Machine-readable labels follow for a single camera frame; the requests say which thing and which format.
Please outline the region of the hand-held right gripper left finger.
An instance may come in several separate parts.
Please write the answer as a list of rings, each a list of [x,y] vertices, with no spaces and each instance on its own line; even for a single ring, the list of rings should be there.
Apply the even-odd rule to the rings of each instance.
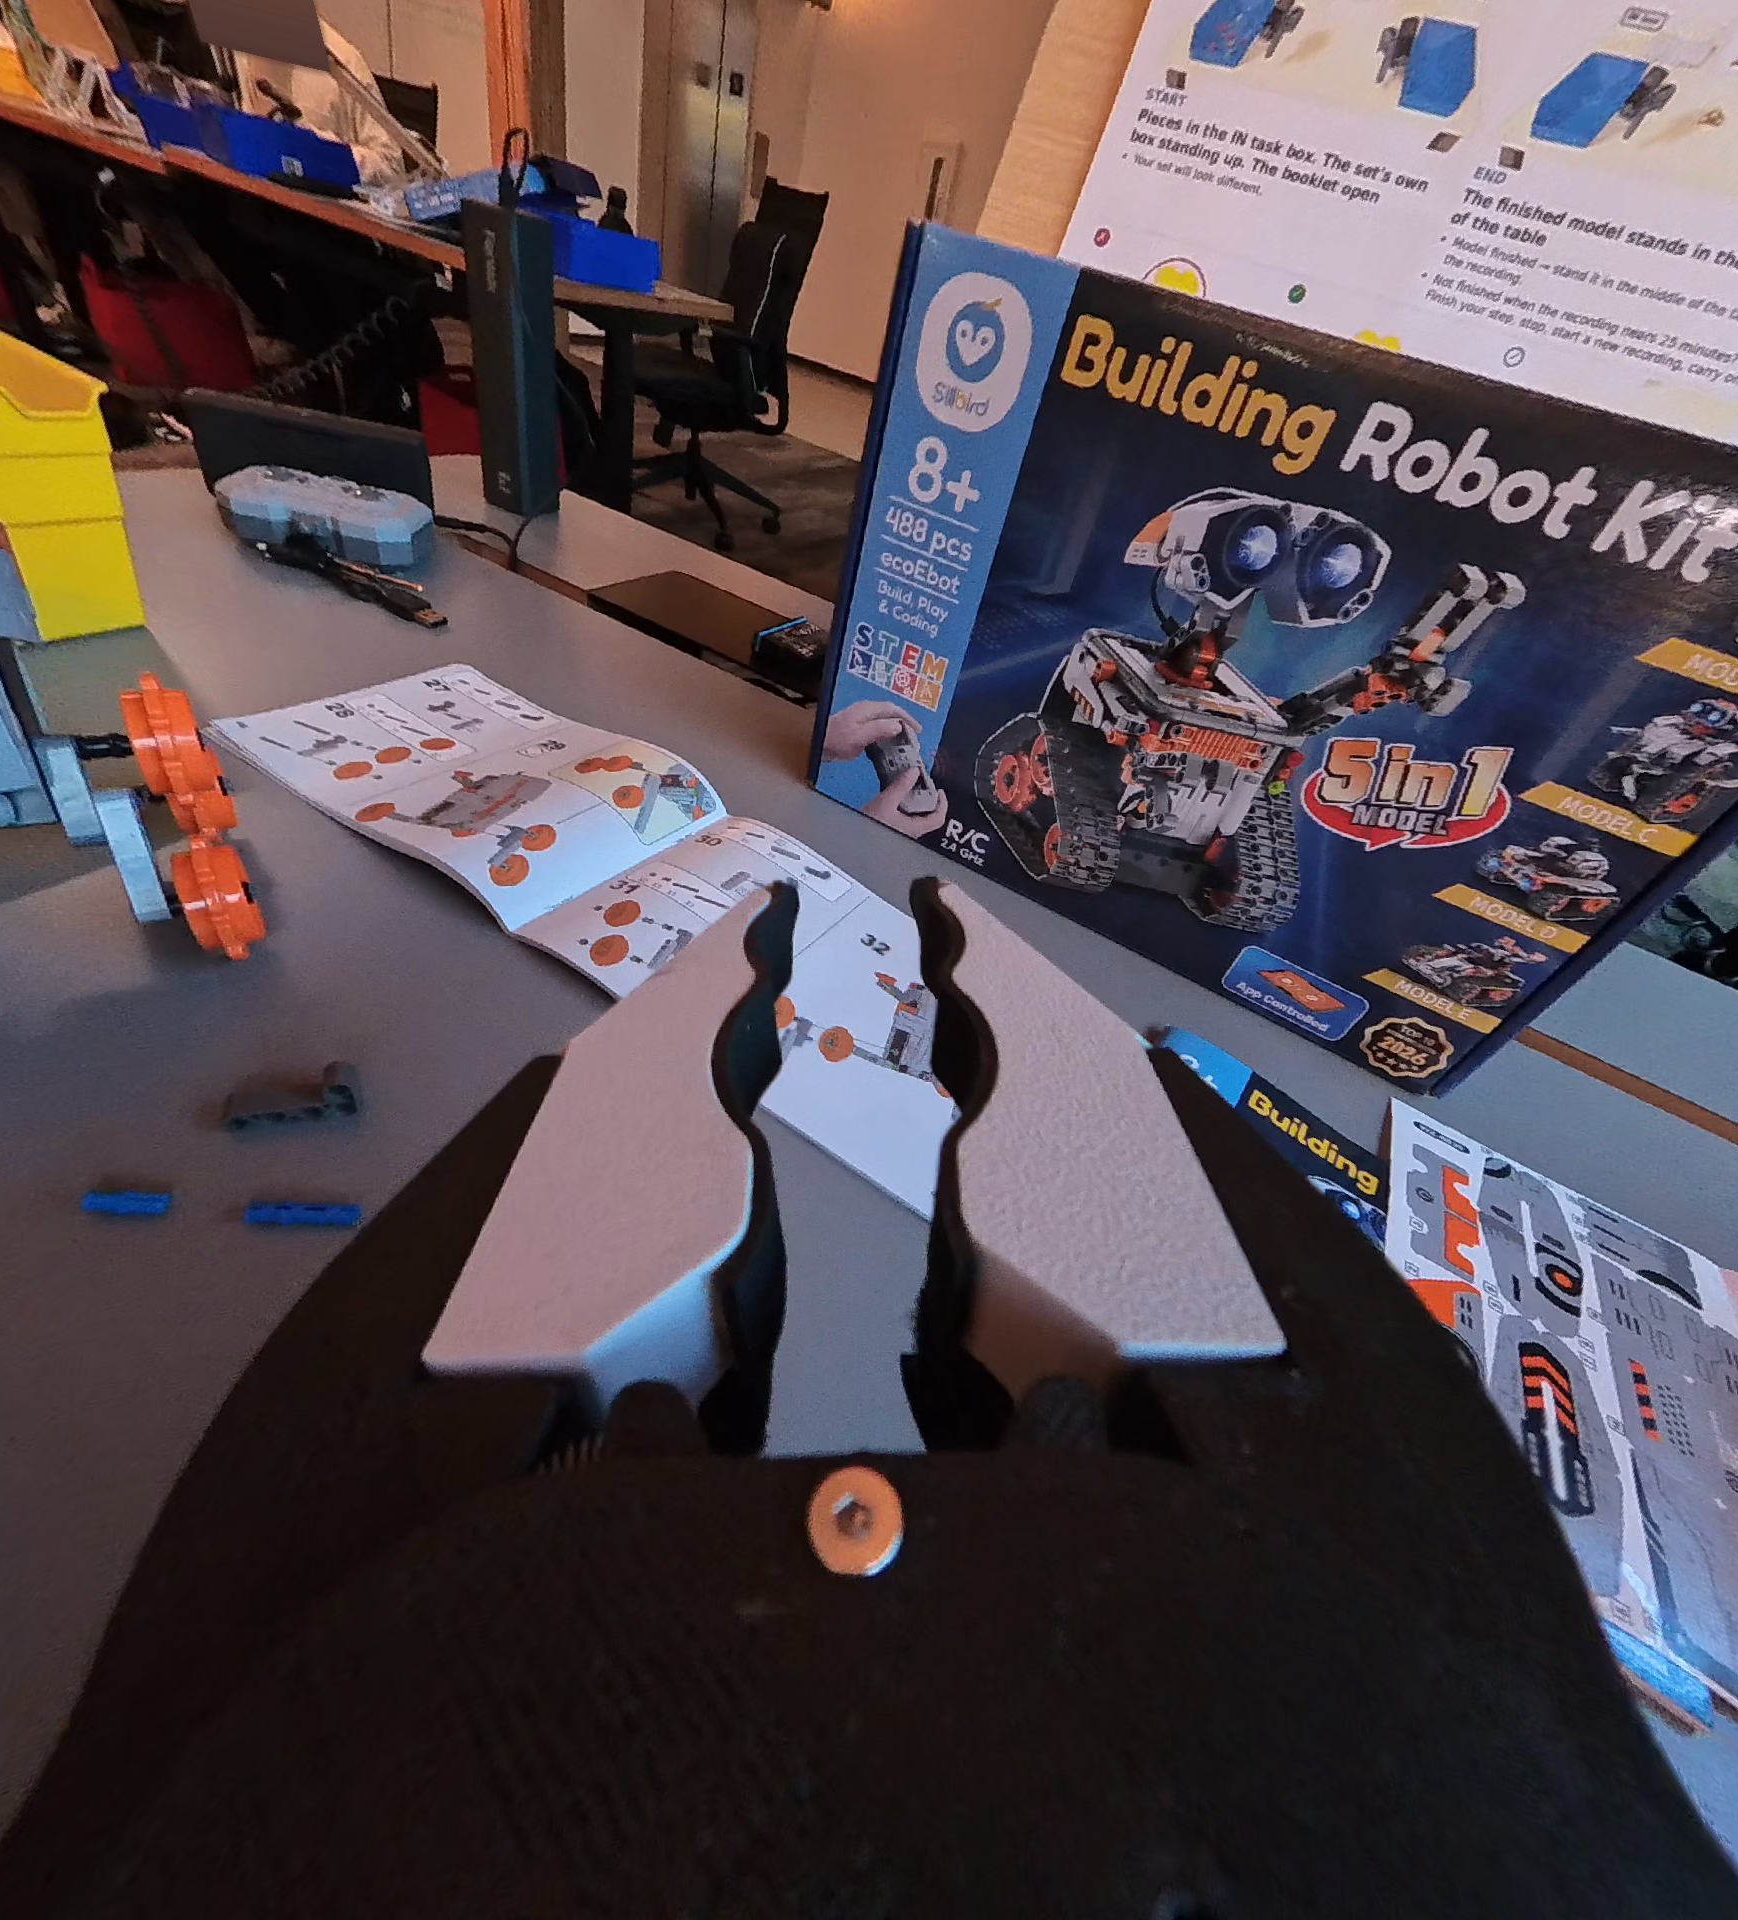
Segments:
[[[754,1112],[780,1068],[797,899],[738,899],[569,1044],[428,1336],[430,1373],[553,1375],[594,1421],[659,1380],[712,1448],[761,1449],[785,1243]]]

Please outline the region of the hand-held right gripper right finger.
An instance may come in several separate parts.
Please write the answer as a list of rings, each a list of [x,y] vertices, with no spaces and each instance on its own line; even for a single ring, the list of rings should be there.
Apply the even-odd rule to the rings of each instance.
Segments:
[[[924,1446],[993,1446],[1043,1380],[1279,1354],[1134,1028],[959,885],[916,881],[910,911],[957,1104],[901,1360]]]

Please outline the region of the dark grey angled brick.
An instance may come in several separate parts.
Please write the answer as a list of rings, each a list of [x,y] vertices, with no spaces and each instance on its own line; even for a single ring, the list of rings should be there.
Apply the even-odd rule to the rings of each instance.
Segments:
[[[219,1122],[229,1133],[265,1133],[351,1118],[361,1111],[361,1080],[348,1060],[329,1060],[310,1084],[265,1083],[226,1095]]]

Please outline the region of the yellow plastic bin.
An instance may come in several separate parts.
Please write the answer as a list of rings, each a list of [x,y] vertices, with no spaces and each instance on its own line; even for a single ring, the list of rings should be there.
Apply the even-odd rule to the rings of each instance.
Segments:
[[[44,641],[142,624],[103,390],[0,330],[0,522]]]

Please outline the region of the grey desk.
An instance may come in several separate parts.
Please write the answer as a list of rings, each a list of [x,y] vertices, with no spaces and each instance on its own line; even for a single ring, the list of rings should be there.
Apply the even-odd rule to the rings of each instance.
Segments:
[[[805,783],[805,708],[443,549],[428,635],[121,481],[208,721],[464,663],[674,751],[910,919],[959,885],[1132,1028],[1204,995]],[[1738,1734],[1668,1763],[1520,1442],[1379,1256],[1149,1057],[1287,1354],[880,1449],[926,1227],[761,1115],[759,1452],[422,1354],[612,1006],[231,763],[269,938],[209,958],[0,831],[0,1916],[1738,1916]],[[361,1080],[229,1133],[227,1092]],[[161,1219],[90,1187],[169,1188]],[[254,1198],[353,1231],[252,1229]],[[1675,1767],[1736,1801],[1695,1814]]]

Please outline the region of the blue robot kit manual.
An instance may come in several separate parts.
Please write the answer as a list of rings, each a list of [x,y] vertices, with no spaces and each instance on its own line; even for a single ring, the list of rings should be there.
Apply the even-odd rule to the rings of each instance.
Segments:
[[[1294,1165],[1324,1198],[1375,1243],[1386,1244],[1387,1161],[1325,1122],[1218,1044],[1182,1026],[1157,1028],[1153,1044],[1175,1050],[1251,1128]]]

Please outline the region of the white instruction booklet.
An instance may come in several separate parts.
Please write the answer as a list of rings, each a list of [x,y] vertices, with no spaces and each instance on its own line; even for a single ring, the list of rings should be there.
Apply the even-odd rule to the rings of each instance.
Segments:
[[[765,1104],[916,1215],[954,1115],[904,911],[782,828],[728,815],[681,755],[464,664],[209,726],[319,811],[446,871],[521,943],[622,997],[741,899],[800,908]]]

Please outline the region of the robot sticker sheet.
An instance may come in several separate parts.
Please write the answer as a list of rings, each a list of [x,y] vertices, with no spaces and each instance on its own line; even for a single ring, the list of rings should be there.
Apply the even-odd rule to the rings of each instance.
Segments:
[[[1738,1711],[1738,1270],[1392,1102],[1387,1258],[1458,1339],[1618,1661]]]

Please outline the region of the blue robot kit box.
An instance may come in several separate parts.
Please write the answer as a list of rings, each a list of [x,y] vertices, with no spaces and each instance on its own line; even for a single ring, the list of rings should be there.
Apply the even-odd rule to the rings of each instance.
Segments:
[[[1437,1091],[1738,835],[1738,449],[932,224],[808,779]]]

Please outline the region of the grey remote control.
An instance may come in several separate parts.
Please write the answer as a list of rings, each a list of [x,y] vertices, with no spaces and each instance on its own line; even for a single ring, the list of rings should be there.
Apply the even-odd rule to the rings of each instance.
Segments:
[[[242,467],[212,487],[226,527],[244,542],[303,536],[336,559],[409,573],[432,549],[432,513],[407,493],[300,468]]]

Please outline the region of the black rectangular box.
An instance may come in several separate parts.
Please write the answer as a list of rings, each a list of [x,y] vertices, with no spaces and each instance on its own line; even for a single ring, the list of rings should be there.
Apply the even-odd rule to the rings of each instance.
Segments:
[[[285,467],[432,503],[416,431],[201,389],[183,390],[180,412],[209,488],[248,467]]]

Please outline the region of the dark upright dock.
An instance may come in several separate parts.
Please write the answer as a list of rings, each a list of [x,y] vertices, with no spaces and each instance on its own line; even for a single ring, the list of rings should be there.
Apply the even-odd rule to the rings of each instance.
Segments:
[[[553,227],[510,205],[460,210],[484,499],[521,516],[560,504]]]

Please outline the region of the white printed sheet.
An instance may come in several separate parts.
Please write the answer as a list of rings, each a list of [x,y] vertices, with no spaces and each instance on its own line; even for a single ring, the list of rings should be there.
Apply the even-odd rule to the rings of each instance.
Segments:
[[[1061,252],[1738,445],[1738,4],[1153,4]]]

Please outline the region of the wooden display stand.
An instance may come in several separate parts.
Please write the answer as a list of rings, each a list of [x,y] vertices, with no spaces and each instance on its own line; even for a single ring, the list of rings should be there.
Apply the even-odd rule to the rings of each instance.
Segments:
[[[1035,47],[976,232],[1061,252],[1146,2],[1057,2]]]

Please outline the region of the long blue plastic bin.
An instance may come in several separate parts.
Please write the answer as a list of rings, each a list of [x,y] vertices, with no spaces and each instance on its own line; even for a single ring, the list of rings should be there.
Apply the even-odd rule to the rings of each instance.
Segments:
[[[353,187],[351,150],[288,119],[231,108],[218,87],[149,62],[124,62],[111,91],[140,119],[152,148],[183,148],[248,176],[283,176]]]

